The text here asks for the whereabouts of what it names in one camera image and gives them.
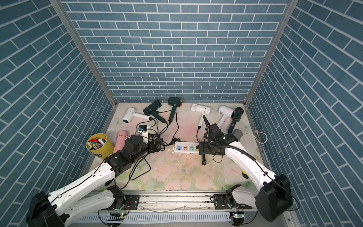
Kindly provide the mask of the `white power strip coloured sockets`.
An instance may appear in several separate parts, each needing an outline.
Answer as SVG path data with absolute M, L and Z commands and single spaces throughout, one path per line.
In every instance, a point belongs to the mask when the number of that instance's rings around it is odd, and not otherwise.
M 174 153 L 199 155 L 199 150 L 197 148 L 198 145 L 199 143 L 197 142 L 177 141 L 174 145 Z

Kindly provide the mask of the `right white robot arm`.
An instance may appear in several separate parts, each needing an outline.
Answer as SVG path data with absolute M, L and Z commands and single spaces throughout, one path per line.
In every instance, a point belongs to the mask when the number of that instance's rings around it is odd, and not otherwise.
M 204 138 L 205 141 L 199 143 L 200 155 L 228 157 L 242 169 L 243 177 L 256 186 L 256 190 L 249 190 L 236 184 L 228 189 L 226 202 L 229 207 L 251 207 L 269 222 L 292 207 L 293 196 L 289 179 L 285 175 L 277 176 L 263 166 L 234 135 L 223 133 L 217 124 L 207 124 Z

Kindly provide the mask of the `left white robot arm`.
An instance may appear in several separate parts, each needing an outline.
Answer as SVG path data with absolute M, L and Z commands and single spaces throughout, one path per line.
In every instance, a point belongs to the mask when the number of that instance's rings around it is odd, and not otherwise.
M 127 204 L 113 180 L 138 159 L 164 148 L 159 137 L 144 142 L 140 135 L 129 136 L 122 150 L 111 154 L 94 170 L 49 194 L 40 192 L 30 203 L 26 222 L 30 227 L 66 227 L 98 210 L 121 209 Z

